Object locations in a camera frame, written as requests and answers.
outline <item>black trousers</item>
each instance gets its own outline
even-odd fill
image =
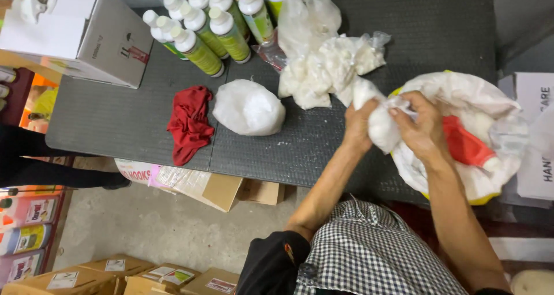
[[[73,188],[118,186],[128,182],[119,172],[80,170],[22,156],[93,156],[46,146],[44,134],[0,125],[0,187],[62,185]]]

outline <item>green label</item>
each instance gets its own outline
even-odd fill
[[[279,19],[279,13],[281,12],[282,1],[268,1],[269,10],[275,16],[275,20]]]
[[[188,58],[183,55],[182,52],[178,51],[175,46],[173,45],[173,43],[169,43],[169,42],[166,42],[166,43],[162,43],[163,46],[165,46],[167,49],[169,49],[172,53],[176,54],[177,57],[179,57],[180,59],[182,60],[188,60]]]
[[[229,10],[227,10],[227,12],[233,16],[233,19],[235,20],[235,24],[237,25],[237,28],[239,28],[239,32],[244,36],[244,39],[247,39],[248,35],[250,34],[250,30],[248,29],[248,26],[246,25],[246,21],[244,21],[244,18],[240,13],[240,9],[239,9],[239,6],[237,6],[237,3],[233,2],[231,7],[229,7]]]
[[[184,55],[208,75],[214,75],[221,70],[223,63],[201,39],[196,39],[194,47]]]
[[[227,55],[227,51],[225,50],[225,47],[221,44],[220,41],[218,41],[215,34],[212,33],[212,31],[209,28],[209,18],[206,19],[206,23],[204,24],[204,27],[202,29],[196,31],[196,34],[199,38],[202,39],[202,41],[208,45],[208,47],[219,57],[223,57]]]
[[[231,58],[236,61],[242,61],[250,54],[250,47],[244,40],[242,34],[239,33],[237,25],[233,25],[231,31],[223,36],[217,36],[221,44],[229,51]]]
[[[259,12],[254,15],[243,15],[244,20],[252,31],[258,44],[270,42],[273,38],[273,24],[267,13],[265,5],[262,6]]]

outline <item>red cloth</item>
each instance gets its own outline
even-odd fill
[[[214,128],[208,125],[208,101],[212,93],[204,86],[181,90],[173,98],[167,131],[173,135],[173,163],[189,162],[200,147],[209,144]]]

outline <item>white cardboard box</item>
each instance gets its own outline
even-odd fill
[[[38,24],[6,11],[0,49],[78,79],[139,88],[152,48],[149,27],[121,0],[58,0]]]
[[[554,97],[554,73],[516,72],[501,79],[498,87],[521,105],[522,116],[531,124]],[[528,149],[516,173],[517,193],[522,197],[554,200],[553,174],[552,160]]]

